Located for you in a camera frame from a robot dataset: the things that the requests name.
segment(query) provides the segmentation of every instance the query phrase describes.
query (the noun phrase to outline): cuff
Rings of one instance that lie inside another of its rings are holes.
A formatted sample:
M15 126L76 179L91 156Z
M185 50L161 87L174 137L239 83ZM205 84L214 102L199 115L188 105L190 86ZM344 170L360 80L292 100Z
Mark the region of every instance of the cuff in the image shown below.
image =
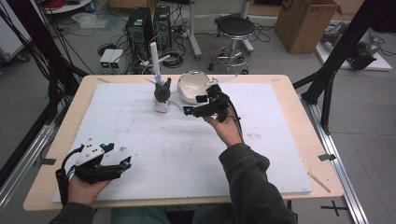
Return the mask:
M223 151L219 160L224 167L224 171L229 170L237 161L254 154L254 151L245 143L238 143Z

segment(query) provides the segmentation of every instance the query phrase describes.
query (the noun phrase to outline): computer tower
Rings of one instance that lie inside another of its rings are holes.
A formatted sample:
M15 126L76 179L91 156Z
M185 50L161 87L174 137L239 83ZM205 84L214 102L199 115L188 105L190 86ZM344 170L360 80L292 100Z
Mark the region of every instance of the computer tower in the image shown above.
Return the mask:
M139 53L139 57L144 60L151 58L149 42L154 38L154 29L149 8L134 7L125 30L132 49Z
M157 36L157 49L172 48L172 33L169 6L156 6L154 11L154 33Z

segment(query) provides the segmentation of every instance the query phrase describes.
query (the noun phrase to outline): hand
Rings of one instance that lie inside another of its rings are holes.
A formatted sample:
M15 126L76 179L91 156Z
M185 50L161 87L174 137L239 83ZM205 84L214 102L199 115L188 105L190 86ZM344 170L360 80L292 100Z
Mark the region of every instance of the hand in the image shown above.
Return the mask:
M213 119L212 117L204 117L204 121L212 125L221 141L223 141L227 147L242 143L241 135L236 126L235 117L230 108L227 109L227 118L223 122L220 122L218 119Z
M73 175L69 182L69 197L70 203L82 203L91 206L99 193L111 182L111 180L89 184L80 180Z

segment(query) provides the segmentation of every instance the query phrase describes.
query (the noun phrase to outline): dark sleeve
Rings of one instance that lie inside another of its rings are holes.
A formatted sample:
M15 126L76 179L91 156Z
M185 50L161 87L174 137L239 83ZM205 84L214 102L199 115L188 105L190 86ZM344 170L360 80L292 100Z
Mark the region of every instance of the dark sleeve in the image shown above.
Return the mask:
M278 189L268 182L269 160L241 143L219 156L230 184L236 223L296 223Z
M92 224L92 207L81 203L68 203L49 224Z

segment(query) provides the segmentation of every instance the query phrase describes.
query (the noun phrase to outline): black metal frame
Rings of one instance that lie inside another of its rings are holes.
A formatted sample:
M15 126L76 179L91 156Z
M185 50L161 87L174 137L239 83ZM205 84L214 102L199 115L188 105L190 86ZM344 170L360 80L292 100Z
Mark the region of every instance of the black metal frame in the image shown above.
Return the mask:
M329 116L335 75L364 33L381 15L387 3L391 1L395 0L365 0L323 66L311 76L293 83L294 89L298 89L312 82L308 91L302 94L303 100L311 105L315 105L319 96L324 92L320 125L327 135L330 134Z
M6 183L13 169L20 162L21 158L26 153L28 147L32 144L43 125L56 118L58 113L58 104L62 97L65 95L74 96L76 94L79 83L74 77L74 74L79 77L85 77L88 75L88 73L67 61L62 55L53 41L48 28L37 14L30 0L7 0L7 3L20 20L24 29L32 38L32 42L37 46L48 63L49 104L0 170L0 188ZM26 42L21 39L18 34L18 30L12 30L15 32L22 44L24 44L32 53L32 45L26 44ZM63 93L59 92L60 86L64 88Z

